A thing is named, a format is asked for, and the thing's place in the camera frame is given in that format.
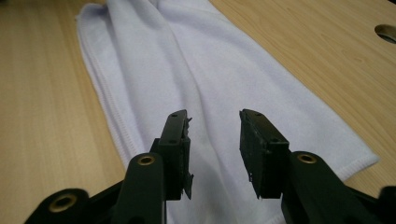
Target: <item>black mechanical part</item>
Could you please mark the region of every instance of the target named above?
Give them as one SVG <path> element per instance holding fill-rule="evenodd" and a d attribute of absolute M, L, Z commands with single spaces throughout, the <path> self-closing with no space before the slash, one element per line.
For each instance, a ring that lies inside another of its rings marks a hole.
<path fill-rule="evenodd" d="M 257 197 L 279 198 L 288 161 L 289 142 L 262 114 L 244 109 L 240 113 L 240 150 L 249 181 Z"/>
<path fill-rule="evenodd" d="M 189 122 L 186 110 L 172 113 L 150 153 L 133 157 L 123 181 L 89 198 L 83 189 L 64 189 L 45 199 L 27 224 L 163 224 L 166 201 L 191 197 Z"/>
<path fill-rule="evenodd" d="M 289 162 L 287 179 L 293 190 L 284 190 L 282 200 L 288 223 L 301 223 L 294 221 L 295 213 L 306 214 L 309 223 L 380 223 L 321 157 L 298 151 L 290 154 Z"/>
<path fill-rule="evenodd" d="M 165 207 L 163 158 L 156 153 L 135 156 L 129 163 L 111 223 L 163 224 Z"/>
<path fill-rule="evenodd" d="M 379 199 L 350 189 L 318 155 L 285 149 L 287 140 L 263 114 L 246 109 L 240 114 L 241 153 L 250 181 L 262 198 L 283 194 L 288 224 L 396 223 L 396 187 L 382 189 Z M 270 147 L 274 138 L 284 146 Z"/>
<path fill-rule="evenodd" d="M 166 200 L 180 200 L 182 190 L 191 199 L 193 175 L 189 173 L 190 144 L 187 110 L 168 116 L 160 139 L 154 141 L 151 152 L 163 157 Z"/>

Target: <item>white cloth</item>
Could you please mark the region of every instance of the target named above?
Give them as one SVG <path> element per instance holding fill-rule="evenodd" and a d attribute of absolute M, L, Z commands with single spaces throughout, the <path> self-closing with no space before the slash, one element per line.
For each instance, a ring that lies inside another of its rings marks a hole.
<path fill-rule="evenodd" d="M 187 109 L 192 199 L 168 223 L 279 223 L 280 200 L 257 200 L 239 152 L 243 108 L 262 112 L 290 149 L 321 156 L 346 179 L 377 156 L 322 101 L 206 0 L 108 0 L 78 16 L 78 37 L 125 165 L 166 118 Z"/>

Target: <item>brass insert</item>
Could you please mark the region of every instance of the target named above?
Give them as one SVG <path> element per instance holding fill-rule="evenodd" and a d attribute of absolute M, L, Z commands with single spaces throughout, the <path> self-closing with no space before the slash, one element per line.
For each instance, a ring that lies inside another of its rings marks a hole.
<path fill-rule="evenodd" d="M 299 159 L 299 161 L 302 161 L 302 162 L 308 163 L 308 164 L 313 164 L 318 161 L 317 158 L 315 158 L 311 155 L 308 155 L 308 154 L 300 154 L 297 156 L 297 159 Z"/>
<path fill-rule="evenodd" d="M 56 198 L 50 205 L 49 210 L 52 213 L 60 213 L 67 210 L 77 202 L 77 196 L 67 193 Z"/>
<path fill-rule="evenodd" d="M 139 158 L 139 160 L 137 161 L 137 164 L 139 165 L 151 165 L 152 163 L 155 162 L 155 158 L 152 156 L 144 156 Z"/>

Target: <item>microfiber cloth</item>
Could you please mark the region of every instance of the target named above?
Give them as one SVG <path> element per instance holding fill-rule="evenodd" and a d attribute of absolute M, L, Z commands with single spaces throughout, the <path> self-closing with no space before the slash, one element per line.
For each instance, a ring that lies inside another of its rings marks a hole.
<path fill-rule="evenodd" d="M 206 0 L 108 0 L 78 16 L 84 62 L 125 165 L 148 152 L 169 114 L 192 118 L 192 199 L 168 223 L 282 223 L 257 200 L 239 151 L 239 111 L 263 113 L 290 150 L 322 157 L 341 179 L 377 156 L 315 94 Z"/>

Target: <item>wooden table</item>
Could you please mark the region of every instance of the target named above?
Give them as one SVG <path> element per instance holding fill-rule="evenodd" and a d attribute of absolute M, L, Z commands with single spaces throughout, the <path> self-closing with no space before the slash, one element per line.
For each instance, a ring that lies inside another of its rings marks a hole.
<path fill-rule="evenodd" d="M 91 195 L 123 179 L 80 56 L 75 16 L 91 0 L 0 2 L 0 215 L 22 223 L 51 193 Z M 212 0 L 330 105 L 381 157 L 348 185 L 376 195 L 396 182 L 396 25 L 386 0 Z"/>

